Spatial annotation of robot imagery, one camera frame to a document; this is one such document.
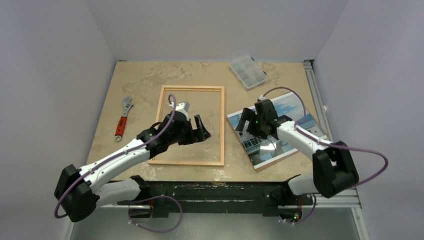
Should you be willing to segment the building photo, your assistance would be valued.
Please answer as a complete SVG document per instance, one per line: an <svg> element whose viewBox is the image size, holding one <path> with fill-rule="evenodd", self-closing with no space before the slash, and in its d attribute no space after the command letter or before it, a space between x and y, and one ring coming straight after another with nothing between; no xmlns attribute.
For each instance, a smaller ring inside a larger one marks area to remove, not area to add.
<svg viewBox="0 0 424 240"><path fill-rule="evenodd" d="M279 116L286 115L294 121L304 116L302 104L292 92L275 97L271 101ZM272 136L262 139L249 134L247 132L248 121L245 122L243 131L237 131L236 127L241 117L242 110L239 110L228 114L226 120L232 127L232 131L240 142L241 148L247 154L256 172L260 172L298 152L289 143L277 140Z"/></svg>

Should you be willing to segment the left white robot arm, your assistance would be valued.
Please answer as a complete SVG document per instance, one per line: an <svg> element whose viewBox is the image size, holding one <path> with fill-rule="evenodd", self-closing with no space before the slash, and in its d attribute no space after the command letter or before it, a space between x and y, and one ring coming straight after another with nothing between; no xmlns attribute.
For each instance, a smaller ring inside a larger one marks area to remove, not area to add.
<svg viewBox="0 0 424 240"><path fill-rule="evenodd" d="M211 134L200 115L195 115L194 121L195 128L183 113L171 112L110 155L80 168L73 164L63 168L53 193L57 199L54 217L79 222L96 209L100 189L116 176L166 152L173 144L185 146L208 140Z"/></svg>

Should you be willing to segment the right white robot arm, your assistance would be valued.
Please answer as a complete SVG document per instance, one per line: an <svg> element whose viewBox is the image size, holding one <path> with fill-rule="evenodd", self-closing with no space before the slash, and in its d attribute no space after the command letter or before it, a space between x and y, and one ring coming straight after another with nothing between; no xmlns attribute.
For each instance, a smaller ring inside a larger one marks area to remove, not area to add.
<svg viewBox="0 0 424 240"><path fill-rule="evenodd" d="M344 142L322 140L292 118L279 116L269 99L257 101L254 109L244 108L236 130L264 140L273 137L287 142L312 161L311 175L297 175L283 182L280 196L288 204L303 194L318 193L331 198L359 182L352 155Z"/></svg>

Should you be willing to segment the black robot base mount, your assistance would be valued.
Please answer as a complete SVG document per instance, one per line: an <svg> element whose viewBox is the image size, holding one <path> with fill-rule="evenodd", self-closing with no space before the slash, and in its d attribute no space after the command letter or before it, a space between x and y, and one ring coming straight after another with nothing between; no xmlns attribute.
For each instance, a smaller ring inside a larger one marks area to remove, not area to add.
<svg viewBox="0 0 424 240"><path fill-rule="evenodd" d="M290 194L284 182L147 181L126 204L146 206L154 218L179 212L292 217L314 202L309 193Z"/></svg>

